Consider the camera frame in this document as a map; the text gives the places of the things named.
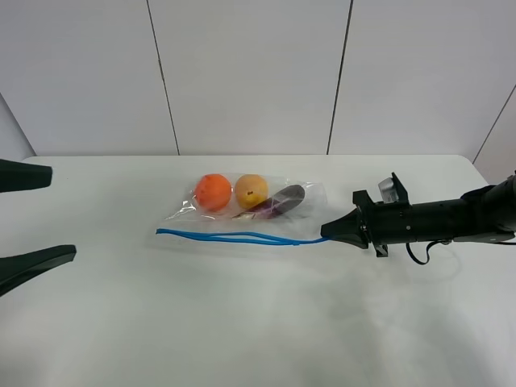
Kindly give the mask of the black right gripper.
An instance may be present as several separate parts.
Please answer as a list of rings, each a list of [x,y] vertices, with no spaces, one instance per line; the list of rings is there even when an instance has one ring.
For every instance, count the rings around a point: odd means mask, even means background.
[[[394,202],[373,202],[366,190],[360,190],[353,193],[352,202],[356,209],[321,226],[324,239],[357,248],[367,248],[369,242],[377,257],[387,257],[390,244],[415,241],[406,191],[398,193]]]

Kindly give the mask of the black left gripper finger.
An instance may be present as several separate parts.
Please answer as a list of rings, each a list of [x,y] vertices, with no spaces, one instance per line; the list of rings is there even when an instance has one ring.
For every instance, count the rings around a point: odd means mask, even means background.
[[[0,259],[0,296],[25,282],[68,262],[77,254],[75,245],[59,245],[19,256]]]
[[[51,183],[50,166],[0,160],[1,193],[42,189],[49,187]]]

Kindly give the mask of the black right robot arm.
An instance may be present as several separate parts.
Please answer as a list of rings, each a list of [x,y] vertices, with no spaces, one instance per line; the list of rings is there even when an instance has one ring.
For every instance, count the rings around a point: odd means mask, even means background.
[[[378,257],[389,255],[388,246],[404,244],[413,262],[425,265],[412,252],[412,243],[515,244],[515,176],[498,185],[487,185],[460,198],[411,204],[396,174],[379,184],[382,200],[374,202],[365,190],[355,191],[356,208],[321,226],[324,239],[361,249],[373,246]]]

